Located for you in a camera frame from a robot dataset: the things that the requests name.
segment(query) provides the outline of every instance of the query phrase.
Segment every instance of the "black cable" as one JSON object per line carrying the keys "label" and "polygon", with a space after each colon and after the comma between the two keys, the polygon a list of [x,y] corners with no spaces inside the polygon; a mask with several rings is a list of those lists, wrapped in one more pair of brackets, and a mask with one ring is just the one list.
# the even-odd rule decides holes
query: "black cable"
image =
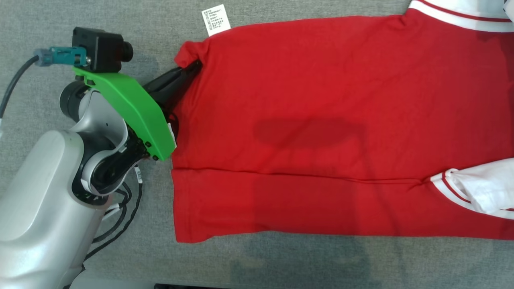
{"label": "black cable", "polygon": [[116,236],[114,236],[112,239],[109,239],[108,241],[106,241],[102,245],[100,245],[97,248],[95,248],[93,251],[89,252],[86,255],[86,259],[84,259],[84,261],[86,261],[87,259],[91,258],[94,254],[98,253],[103,248],[109,246],[110,243],[116,241],[123,233],[125,233],[125,231],[129,228],[130,224],[132,223],[132,220],[134,220],[134,217],[136,216],[137,209],[139,208],[139,204],[141,203],[141,198],[142,197],[143,197],[143,184],[139,184],[139,192],[138,192],[138,195],[137,195],[136,207],[132,211],[130,219],[125,223],[125,226],[123,226],[123,229],[121,229],[121,231],[119,231],[116,234]]}
{"label": "black cable", "polygon": [[127,205],[130,202],[130,200],[132,200],[132,190],[130,189],[130,187],[125,182],[123,182],[123,187],[125,188],[125,190],[126,190],[126,192],[128,194],[128,199],[127,199],[126,202],[124,201],[122,204]]}
{"label": "black cable", "polygon": [[4,118],[5,109],[7,107],[7,102],[9,102],[9,99],[11,98],[12,91],[14,90],[14,87],[18,83],[18,80],[22,77],[23,73],[34,63],[36,63],[39,60],[39,56],[34,56],[31,59],[29,59],[25,64],[16,72],[14,77],[11,80],[11,83],[9,83],[9,86],[7,87],[7,90],[5,91],[4,98],[2,99],[2,104],[0,105],[0,119]]}
{"label": "black cable", "polygon": [[107,232],[103,233],[102,235],[94,238],[93,239],[93,244],[105,240],[105,238],[109,237],[112,233],[114,233],[114,231],[116,231],[119,228],[121,223],[123,223],[123,220],[125,220],[125,216],[127,214],[127,207],[126,207],[126,205],[130,201],[129,198],[132,198],[132,192],[127,193],[127,192],[125,192],[123,190],[116,190],[116,192],[123,195],[123,201],[120,204],[120,208],[121,208],[120,217],[118,217],[118,220],[116,221],[114,226],[112,226],[111,229],[109,229]]}

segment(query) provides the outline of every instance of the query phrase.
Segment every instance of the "white cloth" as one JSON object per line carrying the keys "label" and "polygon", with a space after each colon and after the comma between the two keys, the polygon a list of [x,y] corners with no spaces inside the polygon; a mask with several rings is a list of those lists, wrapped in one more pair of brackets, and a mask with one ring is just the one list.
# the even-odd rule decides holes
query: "white cloth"
{"label": "white cloth", "polygon": [[514,208],[514,158],[455,171],[448,180],[468,196],[477,212]]}
{"label": "white cloth", "polygon": [[425,0],[438,7],[458,13],[488,18],[507,18],[504,0]]}

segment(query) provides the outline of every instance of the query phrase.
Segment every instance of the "white label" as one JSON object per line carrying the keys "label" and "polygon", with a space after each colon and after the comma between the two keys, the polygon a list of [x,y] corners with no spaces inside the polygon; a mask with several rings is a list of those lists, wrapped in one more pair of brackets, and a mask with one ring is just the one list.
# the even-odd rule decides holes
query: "white label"
{"label": "white label", "polygon": [[143,177],[141,176],[141,170],[139,169],[139,167],[134,167],[134,170],[136,171],[137,182],[142,184],[143,183]]}
{"label": "white label", "polygon": [[173,142],[175,144],[175,147],[177,147],[177,141],[175,140],[175,134],[173,133],[173,129],[171,128],[171,123],[168,122],[168,129],[170,130],[171,137],[173,137]]}
{"label": "white label", "polygon": [[221,4],[201,12],[209,36],[230,29],[225,5]]}

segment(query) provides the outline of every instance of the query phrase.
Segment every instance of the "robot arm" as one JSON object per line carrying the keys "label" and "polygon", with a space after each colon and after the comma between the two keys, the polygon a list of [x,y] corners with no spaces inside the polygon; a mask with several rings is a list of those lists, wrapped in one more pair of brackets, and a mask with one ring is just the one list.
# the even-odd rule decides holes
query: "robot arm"
{"label": "robot arm", "polygon": [[74,67],[78,80],[61,93],[76,125],[45,133],[0,199],[2,288],[72,283],[128,171],[175,149],[167,118],[201,68],[176,68],[142,87],[117,73],[132,58],[120,35],[76,28],[73,46],[85,48],[89,63]]}

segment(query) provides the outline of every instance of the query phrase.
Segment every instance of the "gray fabric surface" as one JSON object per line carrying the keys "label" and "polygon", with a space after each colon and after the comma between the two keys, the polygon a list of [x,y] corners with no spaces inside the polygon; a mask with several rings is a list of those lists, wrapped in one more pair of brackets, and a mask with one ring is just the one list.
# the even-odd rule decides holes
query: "gray fabric surface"
{"label": "gray fabric surface", "polygon": [[[175,66],[182,42],[207,36],[200,12],[221,3],[234,27],[403,13],[408,0],[2,0],[0,91],[33,49],[70,45],[75,26],[121,33],[135,50],[122,72],[147,82]],[[0,141],[0,194],[45,131],[72,126],[58,99],[73,77],[69,67],[33,67],[19,82]],[[514,283],[514,242],[266,232],[177,244],[170,168],[169,161],[142,165],[140,212],[126,234],[85,263],[88,275],[233,288],[493,289]],[[134,179],[132,174],[130,186],[136,189]]]}

